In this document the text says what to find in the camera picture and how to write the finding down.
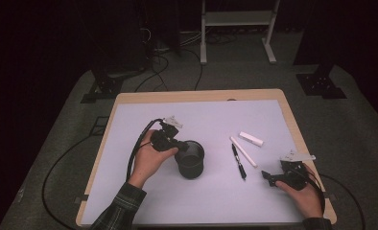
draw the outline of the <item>white tag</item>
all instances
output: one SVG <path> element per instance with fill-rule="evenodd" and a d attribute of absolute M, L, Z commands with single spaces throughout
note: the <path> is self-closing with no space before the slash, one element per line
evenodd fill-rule
<path fill-rule="evenodd" d="M 171 126 L 174 126 L 174 127 L 180 127 L 180 128 L 183 127 L 182 124 L 180 124 L 179 122 L 177 122 L 177 120 L 175 120 L 175 116 L 165 118 L 164 123 L 171 125 Z"/>
<path fill-rule="evenodd" d="M 316 156 L 311 155 L 309 153 L 298 153 L 298 152 L 291 151 L 289 154 L 281 156 L 280 159 L 282 161 L 295 162 L 295 161 L 315 160 Z"/>

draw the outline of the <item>white shelf frame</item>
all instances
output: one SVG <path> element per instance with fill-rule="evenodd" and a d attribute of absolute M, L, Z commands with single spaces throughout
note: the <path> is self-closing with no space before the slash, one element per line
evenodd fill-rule
<path fill-rule="evenodd" d="M 280 0 L 275 0 L 272 11 L 213 11 L 207 12 L 205 1 L 201 3 L 201 64 L 207 63 L 206 55 L 206 27 L 207 26 L 254 26 L 268 25 L 268 32 L 262 38 L 264 49 L 269 62 L 276 63 L 270 42 L 273 26 L 278 13 Z"/>

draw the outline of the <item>shirt cuff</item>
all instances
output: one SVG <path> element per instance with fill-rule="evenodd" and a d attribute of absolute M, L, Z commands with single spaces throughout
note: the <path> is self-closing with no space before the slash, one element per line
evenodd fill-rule
<path fill-rule="evenodd" d="M 125 182 L 113 202 L 126 210 L 138 211 L 147 193 Z"/>
<path fill-rule="evenodd" d="M 327 218 L 306 218 L 303 226 L 307 230 L 328 230 L 332 229 L 332 223 Z"/>

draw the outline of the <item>pen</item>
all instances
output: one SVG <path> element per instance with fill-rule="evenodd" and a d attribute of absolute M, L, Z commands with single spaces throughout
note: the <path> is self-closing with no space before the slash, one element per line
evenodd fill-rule
<path fill-rule="evenodd" d="M 237 150 L 236 150 L 236 147 L 234 146 L 234 144 L 231 144 L 231 148 L 233 149 L 234 156 L 236 157 L 237 163 L 239 164 L 239 170 L 240 170 L 241 177 L 244 180 L 246 180 L 247 175 L 246 175 L 246 172 L 244 171 L 243 165 L 240 163 L 240 158 L 239 158 L 239 155 L 237 154 Z"/>
<path fill-rule="evenodd" d="M 240 150 L 240 152 L 246 157 L 246 159 L 249 161 L 249 163 L 252 165 L 252 167 L 254 168 L 257 168 L 257 164 L 255 164 L 255 162 L 251 159 L 251 157 L 249 157 L 249 155 L 247 154 L 247 152 L 241 148 L 240 144 L 236 141 L 236 139 L 234 137 L 230 137 L 230 140 L 231 142 L 234 144 L 234 146 Z"/>

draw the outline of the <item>gray carpet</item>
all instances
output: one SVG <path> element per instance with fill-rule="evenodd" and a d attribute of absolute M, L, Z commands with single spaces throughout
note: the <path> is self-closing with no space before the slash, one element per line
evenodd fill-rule
<path fill-rule="evenodd" d="M 305 96 L 295 74 L 312 73 L 317 66 L 293 66 L 301 33 L 274 33 L 272 49 L 277 63 L 268 62 L 261 44 L 262 34 L 238 35 L 226 45 L 208 45 L 208 63 L 202 67 L 198 90 L 279 88 L 284 91 L 309 151 L 317 157 L 320 173 L 330 175 L 357 197 L 366 217 L 367 229 L 378 229 L 378 114 L 361 94 L 354 79 L 335 67 L 330 77 L 347 99 L 324 100 Z M 199 54 L 199 46 L 187 49 Z M 163 55 L 169 65 L 160 76 L 146 81 L 138 91 L 194 90 L 201 73 L 196 56 L 182 51 Z M 162 69 L 164 59 L 154 59 Z M 133 92 L 153 72 L 125 80 L 122 92 Z M 23 193 L 13 202 L 0 229 L 66 229 L 52 219 L 41 201 L 45 176 L 57 160 L 46 183 L 46 202 L 51 212 L 73 228 L 101 136 L 89 135 L 97 117 L 109 116 L 114 100 L 81 103 L 94 78 L 90 71 L 81 76 L 64 105 L 27 179 Z M 351 196 L 337 183 L 322 178 L 333 197 L 338 216 L 334 229 L 361 229 L 358 209 Z M 271 229 L 300 229 L 278 226 Z"/>

